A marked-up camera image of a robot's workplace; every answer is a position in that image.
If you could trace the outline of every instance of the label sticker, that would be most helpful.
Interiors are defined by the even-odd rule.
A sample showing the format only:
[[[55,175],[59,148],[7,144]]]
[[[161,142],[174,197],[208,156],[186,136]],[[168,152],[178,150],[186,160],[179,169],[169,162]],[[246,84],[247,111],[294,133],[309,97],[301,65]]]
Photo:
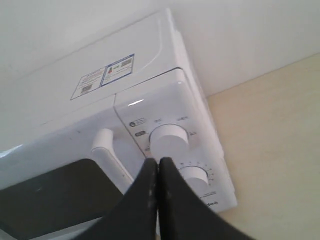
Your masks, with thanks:
[[[101,87],[124,78],[132,73],[134,54],[106,66],[106,71],[101,82]]]
[[[94,72],[83,76],[80,79],[78,86],[76,87],[71,97],[71,100],[100,88],[100,83],[104,76],[105,69],[106,67],[102,67]]]

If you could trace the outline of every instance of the timer knob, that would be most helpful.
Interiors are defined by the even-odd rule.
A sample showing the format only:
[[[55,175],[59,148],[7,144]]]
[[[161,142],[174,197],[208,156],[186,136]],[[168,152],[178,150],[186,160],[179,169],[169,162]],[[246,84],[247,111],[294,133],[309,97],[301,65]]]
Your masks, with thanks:
[[[188,134],[181,126],[165,124],[158,126],[151,133],[150,151],[157,160],[163,157],[178,159],[183,157],[188,149]]]
[[[202,196],[208,189],[208,175],[205,170],[198,166],[186,166],[179,170],[189,187],[198,195]]]

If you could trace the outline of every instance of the wooden surface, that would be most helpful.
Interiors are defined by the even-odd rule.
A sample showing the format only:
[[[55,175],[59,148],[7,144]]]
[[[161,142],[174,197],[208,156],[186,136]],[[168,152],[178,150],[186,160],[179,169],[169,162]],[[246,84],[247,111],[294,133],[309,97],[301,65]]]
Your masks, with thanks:
[[[208,98],[238,206],[257,240],[320,239],[320,54]]]

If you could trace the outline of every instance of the white microwave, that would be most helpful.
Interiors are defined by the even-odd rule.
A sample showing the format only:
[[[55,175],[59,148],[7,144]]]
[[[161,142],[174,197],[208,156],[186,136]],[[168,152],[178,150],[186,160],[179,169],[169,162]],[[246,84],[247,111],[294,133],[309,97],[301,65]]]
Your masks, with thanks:
[[[11,82],[0,112],[0,240],[73,238],[108,214],[148,157],[172,157],[213,211],[237,205],[168,9]]]

